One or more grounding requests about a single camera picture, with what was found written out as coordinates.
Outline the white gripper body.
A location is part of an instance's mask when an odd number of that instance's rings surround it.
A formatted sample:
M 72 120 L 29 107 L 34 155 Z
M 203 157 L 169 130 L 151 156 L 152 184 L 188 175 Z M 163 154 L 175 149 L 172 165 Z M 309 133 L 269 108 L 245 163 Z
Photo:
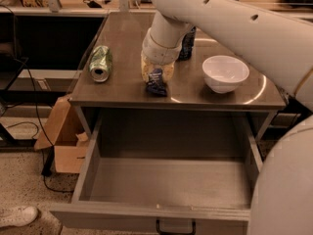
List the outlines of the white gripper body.
M 156 35 L 148 29 L 142 43 L 142 54 L 154 65 L 168 65 L 178 59 L 182 47 L 180 35 Z

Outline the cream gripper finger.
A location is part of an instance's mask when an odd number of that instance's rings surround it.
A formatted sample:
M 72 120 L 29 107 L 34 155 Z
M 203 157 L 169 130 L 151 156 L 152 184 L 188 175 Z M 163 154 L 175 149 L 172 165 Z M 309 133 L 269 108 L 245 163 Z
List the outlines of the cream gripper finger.
M 167 83 L 174 74 L 174 64 L 168 64 L 161 67 L 162 69 L 162 80 L 164 83 Z
M 154 65 L 151 63 L 149 58 L 141 53 L 141 75 L 145 82 L 149 81 L 149 74 L 152 71 Z

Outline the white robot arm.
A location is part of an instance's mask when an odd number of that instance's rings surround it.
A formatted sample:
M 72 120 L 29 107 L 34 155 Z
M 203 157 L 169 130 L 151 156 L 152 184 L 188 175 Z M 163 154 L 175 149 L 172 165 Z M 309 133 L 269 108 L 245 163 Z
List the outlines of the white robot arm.
M 154 65 L 178 58 L 194 25 L 313 109 L 313 24 L 235 0 L 152 0 L 143 42 Z M 313 117 L 286 133 L 266 157 L 246 235 L 313 235 Z

